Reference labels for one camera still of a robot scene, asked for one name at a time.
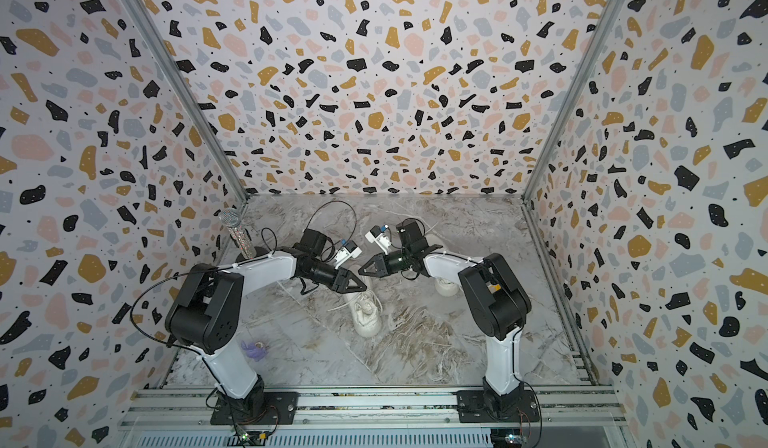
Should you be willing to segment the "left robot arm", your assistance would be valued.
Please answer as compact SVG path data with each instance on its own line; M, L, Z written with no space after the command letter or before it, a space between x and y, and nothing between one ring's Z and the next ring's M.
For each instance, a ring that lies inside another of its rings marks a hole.
M219 392L245 400L258 389L260 376L235 340L243 299L277 282L299 278L339 294L364 292L365 283L342 264L360 256L347 240L330 261L321 255L327 238L308 229L300 242L228 266L198 264L186 276L165 320L165 328L182 346L201 356Z

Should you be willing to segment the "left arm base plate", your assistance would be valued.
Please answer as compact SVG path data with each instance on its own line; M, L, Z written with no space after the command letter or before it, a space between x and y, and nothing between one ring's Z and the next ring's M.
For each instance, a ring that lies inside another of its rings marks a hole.
M255 391L235 399L218 393L210 424L213 426L291 425L298 407L299 393L294 391Z

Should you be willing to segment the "white sneaker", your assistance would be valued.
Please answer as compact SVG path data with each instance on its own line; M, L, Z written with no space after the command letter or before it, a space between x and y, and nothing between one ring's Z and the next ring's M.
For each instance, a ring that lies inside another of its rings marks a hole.
M364 338L376 336L382 328L382 319L381 304L375 293L368 289L346 293L344 298L351 311L355 331Z
M435 289L438 294L444 297L455 296L460 291L460 286L445 278L435 278Z

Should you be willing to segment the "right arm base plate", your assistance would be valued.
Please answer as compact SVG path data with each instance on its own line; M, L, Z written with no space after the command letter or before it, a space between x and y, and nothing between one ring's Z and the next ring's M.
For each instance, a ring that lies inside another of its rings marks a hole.
M525 387L505 395L492 389L460 390L456 399L461 423L538 423L541 418L534 393Z

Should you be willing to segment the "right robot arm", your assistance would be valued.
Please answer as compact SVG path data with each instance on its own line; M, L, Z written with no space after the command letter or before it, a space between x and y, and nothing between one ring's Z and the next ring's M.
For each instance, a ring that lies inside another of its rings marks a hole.
M461 290L472 319L486 336L484 401L490 410L509 410L524 392L519 339L532 304L506 259L499 253L472 258L449 252L429 242L415 218L396 225L398 246L392 244L387 232L386 226L379 225L366 232L366 240L381 251L359 273L384 278L412 271L435 279L447 296Z

